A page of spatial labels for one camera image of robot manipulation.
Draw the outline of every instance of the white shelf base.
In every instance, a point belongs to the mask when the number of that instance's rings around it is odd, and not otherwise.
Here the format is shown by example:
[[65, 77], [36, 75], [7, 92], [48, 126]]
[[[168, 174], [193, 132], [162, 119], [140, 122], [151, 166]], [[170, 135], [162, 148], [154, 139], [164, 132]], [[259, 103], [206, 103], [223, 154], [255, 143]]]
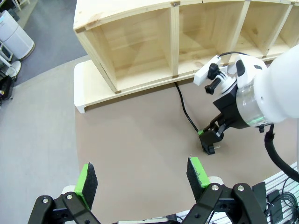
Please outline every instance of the white shelf base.
[[85, 107], [87, 106], [193, 77], [193, 74], [189, 74], [115, 94], [95, 67], [92, 60], [89, 60], [75, 66], [74, 104], [80, 113], [85, 113]]

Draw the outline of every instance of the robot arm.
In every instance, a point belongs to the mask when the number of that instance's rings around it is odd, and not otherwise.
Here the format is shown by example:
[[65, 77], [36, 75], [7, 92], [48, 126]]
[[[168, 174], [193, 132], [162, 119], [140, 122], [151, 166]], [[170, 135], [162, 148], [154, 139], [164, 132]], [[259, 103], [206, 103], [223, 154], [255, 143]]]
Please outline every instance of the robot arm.
[[[215, 58], [220, 57], [214, 57], [214, 61], [207, 64], [208, 70], [203, 67], [195, 74], [195, 84], [200, 85], [206, 78], [216, 80], [219, 77], [220, 61], [215, 62]], [[213, 104], [220, 114], [199, 131], [203, 150], [208, 154], [214, 154], [213, 144], [223, 139], [223, 132], [229, 127], [258, 127], [262, 133], [265, 126], [271, 125], [267, 135], [272, 137], [268, 141], [273, 145], [274, 124], [286, 118], [299, 118], [299, 88], [296, 87], [299, 84], [299, 45], [276, 58], [268, 68], [261, 59], [241, 54], [234, 67], [236, 80], [228, 79], [227, 74], [223, 74], [224, 80], [219, 78], [217, 81], [217, 85], [222, 86], [222, 94]], [[206, 86], [206, 92], [213, 94], [217, 85]], [[286, 171], [287, 164], [275, 154], [275, 148], [271, 144], [265, 143], [272, 160], [275, 160], [275, 164], [287, 175], [299, 182], [299, 174], [291, 169]]]

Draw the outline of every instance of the brown mat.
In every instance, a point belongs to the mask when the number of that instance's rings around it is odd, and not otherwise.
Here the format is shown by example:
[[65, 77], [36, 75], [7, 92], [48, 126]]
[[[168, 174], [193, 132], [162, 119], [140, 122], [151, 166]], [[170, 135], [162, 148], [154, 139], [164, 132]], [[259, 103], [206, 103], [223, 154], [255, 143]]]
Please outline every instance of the brown mat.
[[[180, 86], [198, 128], [219, 111], [204, 86]], [[92, 162], [99, 181], [93, 213], [102, 223], [142, 220], [188, 210], [195, 203], [186, 177], [187, 157], [198, 156], [209, 176], [232, 187], [254, 185], [279, 169], [257, 128], [228, 129], [215, 155], [202, 152], [185, 117], [174, 84], [121, 98], [80, 114], [76, 110], [80, 167]], [[275, 146], [289, 164], [296, 161], [296, 122], [276, 125]]]

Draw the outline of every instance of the black knob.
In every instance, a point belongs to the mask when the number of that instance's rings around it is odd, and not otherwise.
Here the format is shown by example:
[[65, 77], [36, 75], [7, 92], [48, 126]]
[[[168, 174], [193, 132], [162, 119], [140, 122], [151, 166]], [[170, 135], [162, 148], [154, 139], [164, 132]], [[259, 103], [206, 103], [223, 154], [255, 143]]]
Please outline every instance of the black knob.
[[219, 75], [221, 72], [219, 70], [219, 67], [217, 64], [212, 63], [209, 67], [209, 71], [207, 73], [207, 78], [214, 80], [216, 78], [216, 75]]
[[213, 95], [215, 88], [221, 83], [219, 78], [216, 78], [210, 85], [205, 86], [206, 93]]

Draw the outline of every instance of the white appliance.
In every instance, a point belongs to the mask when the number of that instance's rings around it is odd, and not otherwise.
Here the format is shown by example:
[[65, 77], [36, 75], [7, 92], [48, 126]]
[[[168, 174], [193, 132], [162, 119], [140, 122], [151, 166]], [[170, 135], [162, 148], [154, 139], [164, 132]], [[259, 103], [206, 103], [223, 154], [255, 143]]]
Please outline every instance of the white appliance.
[[8, 11], [0, 14], [0, 40], [18, 59], [23, 59], [32, 52], [33, 40], [25, 33]]

